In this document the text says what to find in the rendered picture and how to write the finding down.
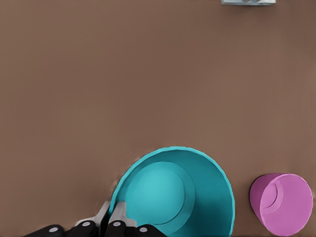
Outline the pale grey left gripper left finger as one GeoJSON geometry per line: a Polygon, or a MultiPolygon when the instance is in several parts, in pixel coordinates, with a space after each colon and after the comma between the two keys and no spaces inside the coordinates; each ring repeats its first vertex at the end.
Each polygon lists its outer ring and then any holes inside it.
{"type": "Polygon", "coordinates": [[[67,231],[61,225],[53,224],[22,237],[101,237],[107,226],[109,206],[110,201],[105,201],[95,216],[79,220],[67,231]]]}

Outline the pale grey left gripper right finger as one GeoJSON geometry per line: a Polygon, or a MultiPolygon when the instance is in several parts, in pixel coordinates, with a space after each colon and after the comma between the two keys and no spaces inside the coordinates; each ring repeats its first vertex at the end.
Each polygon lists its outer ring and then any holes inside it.
{"type": "Polygon", "coordinates": [[[126,215],[126,202],[116,204],[104,234],[104,237],[167,237],[155,226],[144,224],[137,226],[137,222],[126,215]]]}

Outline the blue bowl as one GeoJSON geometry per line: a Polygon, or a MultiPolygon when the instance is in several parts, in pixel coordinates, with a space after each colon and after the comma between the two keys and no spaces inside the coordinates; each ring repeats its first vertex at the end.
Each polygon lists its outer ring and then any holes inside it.
{"type": "Polygon", "coordinates": [[[193,148],[160,148],[131,165],[110,202],[125,202],[126,215],[168,237],[230,237],[235,199],[223,169],[193,148]]]}

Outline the pink bowl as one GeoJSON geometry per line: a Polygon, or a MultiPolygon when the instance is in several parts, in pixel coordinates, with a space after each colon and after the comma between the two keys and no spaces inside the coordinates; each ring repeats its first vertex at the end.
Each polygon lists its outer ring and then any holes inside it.
{"type": "Polygon", "coordinates": [[[258,177],[249,192],[250,205],[272,234],[289,237],[301,231],[313,209],[313,194],[301,176],[270,173],[258,177]]]}

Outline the silver frame post foot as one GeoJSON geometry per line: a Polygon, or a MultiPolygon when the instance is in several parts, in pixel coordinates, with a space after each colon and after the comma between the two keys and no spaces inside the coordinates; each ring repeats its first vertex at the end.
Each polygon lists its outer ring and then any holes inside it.
{"type": "Polygon", "coordinates": [[[261,6],[261,5],[273,5],[276,0],[221,0],[222,5],[249,5],[249,6],[261,6]]]}

